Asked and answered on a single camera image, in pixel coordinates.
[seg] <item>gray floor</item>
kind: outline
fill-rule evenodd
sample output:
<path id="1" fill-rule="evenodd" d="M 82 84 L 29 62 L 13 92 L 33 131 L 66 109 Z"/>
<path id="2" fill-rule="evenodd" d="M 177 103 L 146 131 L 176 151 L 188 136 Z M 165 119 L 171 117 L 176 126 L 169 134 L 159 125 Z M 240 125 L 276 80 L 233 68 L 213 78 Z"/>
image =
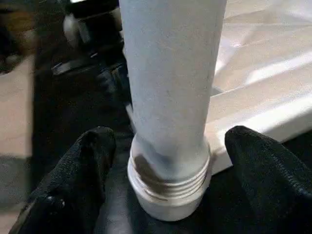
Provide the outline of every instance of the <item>gray floor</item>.
<path id="1" fill-rule="evenodd" d="M 27 193 L 33 57 L 0 76 L 0 234 L 9 232 Z"/>

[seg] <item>black fabric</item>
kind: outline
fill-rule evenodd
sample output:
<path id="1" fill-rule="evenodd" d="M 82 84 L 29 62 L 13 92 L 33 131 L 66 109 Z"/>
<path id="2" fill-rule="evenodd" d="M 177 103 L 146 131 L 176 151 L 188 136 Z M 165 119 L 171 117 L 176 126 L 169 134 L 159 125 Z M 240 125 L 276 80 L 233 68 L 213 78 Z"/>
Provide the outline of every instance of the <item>black fabric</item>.
<path id="1" fill-rule="evenodd" d="M 114 130 L 117 149 L 106 180 L 106 202 L 100 210 L 96 234 L 264 233 L 233 168 L 212 177 L 199 208 L 189 218 L 162 222 L 142 210 L 127 178 L 133 134 L 123 104 L 112 101 L 97 87 L 92 69 L 70 77 L 52 77 L 52 66 L 77 58 L 62 34 L 62 20 L 56 0 L 36 6 L 39 47 L 33 97 L 33 188 L 80 134 L 103 125 Z M 285 145 L 312 166 L 312 132 Z"/>
<path id="2" fill-rule="evenodd" d="M 10 234 L 90 234 L 105 201 L 113 131 L 84 133 L 31 193 Z"/>
<path id="3" fill-rule="evenodd" d="M 312 232 L 312 171 L 279 142 L 244 126 L 225 135 L 236 174 L 268 233 Z"/>

